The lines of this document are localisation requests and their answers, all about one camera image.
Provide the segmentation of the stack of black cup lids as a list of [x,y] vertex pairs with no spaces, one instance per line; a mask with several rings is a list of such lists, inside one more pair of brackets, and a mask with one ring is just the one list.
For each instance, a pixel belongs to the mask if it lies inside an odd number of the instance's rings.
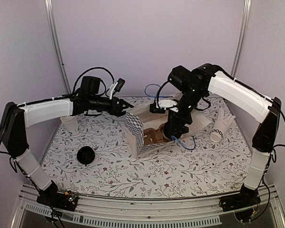
[[84,146],[79,149],[76,158],[81,164],[88,165],[95,159],[95,152],[90,146]]

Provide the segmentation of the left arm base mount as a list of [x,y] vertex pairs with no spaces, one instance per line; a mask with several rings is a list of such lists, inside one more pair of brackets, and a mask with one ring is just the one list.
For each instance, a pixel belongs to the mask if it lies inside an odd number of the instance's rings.
[[78,195],[69,191],[59,193],[54,191],[41,191],[37,197],[37,203],[49,207],[74,212],[78,202]]

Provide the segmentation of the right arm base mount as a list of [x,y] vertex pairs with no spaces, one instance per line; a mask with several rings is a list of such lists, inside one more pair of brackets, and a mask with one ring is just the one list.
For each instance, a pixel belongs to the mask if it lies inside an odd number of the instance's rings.
[[226,212],[253,206],[260,202],[261,199],[257,190],[244,189],[240,193],[221,197],[218,205]]

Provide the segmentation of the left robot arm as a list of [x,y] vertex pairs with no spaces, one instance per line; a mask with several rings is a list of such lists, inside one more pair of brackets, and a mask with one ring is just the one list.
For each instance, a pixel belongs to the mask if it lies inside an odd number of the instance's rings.
[[80,87],[73,87],[70,94],[29,103],[16,104],[8,102],[0,123],[0,146],[4,145],[9,155],[9,162],[14,170],[20,169],[36,186],[39,195],[50,206],[57,206],[61,196],[57,185],[42,170],[39,162],[29,149],[26,129],[32,125],[60,117],[88,115],[90,110],[99,113],[107,112],[120,117],[126,114],[127,108],[133,105],[115,97],[125,84],[125,80],[113,81],[109,88],[99,93],[103,80],[95,76],[87,76],[92,69],[84,71],[78,78]]

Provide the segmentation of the brown cardboard cup carrier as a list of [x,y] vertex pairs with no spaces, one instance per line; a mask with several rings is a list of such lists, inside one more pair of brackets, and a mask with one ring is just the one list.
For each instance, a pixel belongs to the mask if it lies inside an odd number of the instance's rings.
[[163,135],[163,127],[147,128],[143,131],[144,145],[167,143],[169,140]]

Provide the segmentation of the checkered paper takeout bag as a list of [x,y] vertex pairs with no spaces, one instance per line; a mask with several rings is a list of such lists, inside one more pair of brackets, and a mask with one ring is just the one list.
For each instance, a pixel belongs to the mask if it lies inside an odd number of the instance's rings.
[[[124,132],[127,136],[130,150],[134,158],[140,158],[164,146],[172,145],[171,139],[162,144],[144,145],[143,131],[147,128],[158,129],[164,127],[168,119],[168,111],[165,114],[153,114],[149,111],[149,106],[153,101],[144,104],[138,104],[134,108],[126,111]],[[186,125],[189,132],[183,134],[180,140],[192,139],[192,136],[205,129],[212,121],[200,111],[192,111],[191,117],[193,123]]]

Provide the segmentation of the stack of white paper cups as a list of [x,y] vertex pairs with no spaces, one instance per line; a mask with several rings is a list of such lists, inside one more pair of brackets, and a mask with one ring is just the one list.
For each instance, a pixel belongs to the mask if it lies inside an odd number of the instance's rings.
[[69,133],[76,134],[78,132],[78,122],[75,116],[61,117],[60,120]]

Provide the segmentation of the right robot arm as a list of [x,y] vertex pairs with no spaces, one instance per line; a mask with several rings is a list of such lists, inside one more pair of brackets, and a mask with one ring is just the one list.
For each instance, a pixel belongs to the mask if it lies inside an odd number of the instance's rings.
[[259,122],[252,140],[253,152],[250,167],[240,192],[231,197],[222,197],[220,205],[234,208],[236,205],[246,207],[248,204],[260,202],[257,189],[269,167],[270,155],[275,153],[279,121],[284,117],[281,100],[259,93],[232,78],[220,66],[210,63],[203,64],[192,71],[183,66],[177,66],[170,72],[167,82],[182,93],[180,100],[168,107],[162,107],[160,101],[156,101],[156,106],[161,113],[169,111],[167,122],[163,127],[163,135],[168,140],[174,137],[180,138],[188,133],[187,126],[192,123],[192,110],[197,107],[200,99],[204,99],[210,93],[230,101]]

